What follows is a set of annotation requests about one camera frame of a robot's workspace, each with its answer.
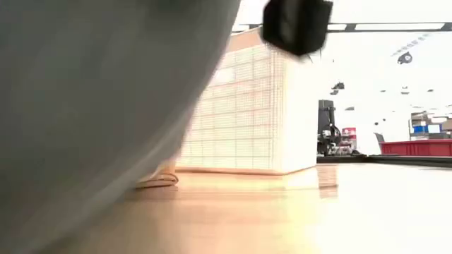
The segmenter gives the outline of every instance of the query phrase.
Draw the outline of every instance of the wooden floor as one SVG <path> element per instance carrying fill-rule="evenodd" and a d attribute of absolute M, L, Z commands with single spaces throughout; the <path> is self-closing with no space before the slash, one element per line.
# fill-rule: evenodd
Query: wooden floor
<path fill-rule="evenodd" d="M 181 174 L 44 253 L 452 253 L 452 171 L 382 164 Z"/>

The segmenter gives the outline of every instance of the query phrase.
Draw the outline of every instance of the grid panel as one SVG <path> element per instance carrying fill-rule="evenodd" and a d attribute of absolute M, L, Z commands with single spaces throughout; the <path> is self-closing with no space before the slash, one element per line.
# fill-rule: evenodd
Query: grid panel
<path fill-rule="evenodd" d="M 180 167 L 276 169 L 283 58 L 264 45 L 230 52 L 196 107 Z"/>

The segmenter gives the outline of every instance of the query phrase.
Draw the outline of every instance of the glossy floor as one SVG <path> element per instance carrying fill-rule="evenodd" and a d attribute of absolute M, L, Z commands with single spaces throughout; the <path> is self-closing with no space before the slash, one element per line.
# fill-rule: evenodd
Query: glossy floor
<path fill-rule="evenodd" d="M 130 193 L 44 253 L 452 253 L 452 171 L 341 164 L 179 177 L 177 188 Z"/>

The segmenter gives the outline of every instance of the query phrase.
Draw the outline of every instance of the red counter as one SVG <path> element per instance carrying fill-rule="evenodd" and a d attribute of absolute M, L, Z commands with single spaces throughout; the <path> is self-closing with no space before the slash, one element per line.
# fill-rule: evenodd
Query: red counter
<path fill-rule="evenodd" d="M 381 143 L 381 154 L 402 156 L 452 156 L 452 140 L 416 140 Z"/>

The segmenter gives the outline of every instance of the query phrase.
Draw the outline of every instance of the gray fabric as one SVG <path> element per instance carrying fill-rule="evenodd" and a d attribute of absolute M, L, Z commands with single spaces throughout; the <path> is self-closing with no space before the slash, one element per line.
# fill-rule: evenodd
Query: gray fabric
<path fill-rule="evenodd" d="M 0 253 L 29 253 L 178 149 L 239 0 L 0 1 Z"/>

